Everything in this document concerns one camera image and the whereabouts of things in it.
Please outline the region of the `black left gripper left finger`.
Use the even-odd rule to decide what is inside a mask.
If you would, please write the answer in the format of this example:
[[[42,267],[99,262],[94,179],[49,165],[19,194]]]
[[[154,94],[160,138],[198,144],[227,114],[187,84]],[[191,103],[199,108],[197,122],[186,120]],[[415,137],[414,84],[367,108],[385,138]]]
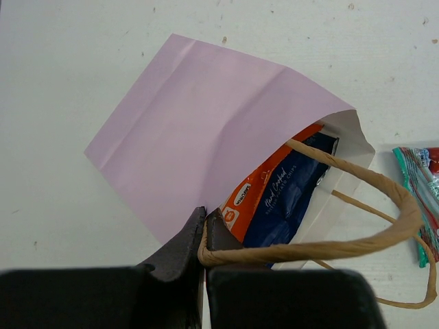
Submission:
[[[138,265],[1,272],[1,327],[201,328],[205,218],[196,208]]]

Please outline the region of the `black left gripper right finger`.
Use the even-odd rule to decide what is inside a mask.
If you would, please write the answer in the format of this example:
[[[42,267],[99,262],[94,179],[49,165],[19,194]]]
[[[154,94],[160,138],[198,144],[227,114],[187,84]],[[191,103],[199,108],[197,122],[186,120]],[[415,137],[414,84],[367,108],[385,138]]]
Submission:
[[[212,328],[385,328],[370,285],[351,270],[207,270]]]

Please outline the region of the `orange fruit candy packet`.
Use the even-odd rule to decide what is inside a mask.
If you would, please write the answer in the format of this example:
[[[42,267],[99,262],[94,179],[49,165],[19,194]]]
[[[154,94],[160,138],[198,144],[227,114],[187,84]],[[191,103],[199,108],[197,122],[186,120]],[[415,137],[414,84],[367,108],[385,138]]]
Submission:
[[[273,170],[289,150],[294,149],[287,145],[278,148],[247,176],[221,205],[226,227],[241,244]]]

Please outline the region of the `blue Burts chips bag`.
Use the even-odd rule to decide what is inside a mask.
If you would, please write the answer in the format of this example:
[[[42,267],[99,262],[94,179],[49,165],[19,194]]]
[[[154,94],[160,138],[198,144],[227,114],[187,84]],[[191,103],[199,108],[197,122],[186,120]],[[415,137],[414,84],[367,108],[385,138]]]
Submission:
[[[288,244],[329,166],[289,150],[273,170],[244,236],[245,248]]]

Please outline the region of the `lilac paper bag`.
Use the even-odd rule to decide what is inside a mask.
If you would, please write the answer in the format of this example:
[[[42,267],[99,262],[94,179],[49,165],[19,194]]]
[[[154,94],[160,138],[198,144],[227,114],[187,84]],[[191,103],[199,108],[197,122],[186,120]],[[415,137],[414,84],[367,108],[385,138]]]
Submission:
[[[351,105],[299,72],[202,41],[172,35],[139,76],[85,154],[161,243],[198,207],[215,210],[279,147],[354,175],[386,194],[397,219],[373,236],[323,241],[317,233],[335,197],[364,208],[344,191],[323,190],[311,226],[287,244],[215,251],[198,245],[203,265],[351,258],[416,237],[423,221],[400,184],[368,168],[372,153]]]

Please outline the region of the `green red candy packet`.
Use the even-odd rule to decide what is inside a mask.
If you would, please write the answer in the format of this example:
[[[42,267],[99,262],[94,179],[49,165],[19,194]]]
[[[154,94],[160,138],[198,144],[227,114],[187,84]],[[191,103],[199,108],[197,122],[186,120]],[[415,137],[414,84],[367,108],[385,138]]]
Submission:
[[[419,237],[438,262],[438,148],[396,147],[392,150],[401,172],[403,186],[418,202],[424,226]]]

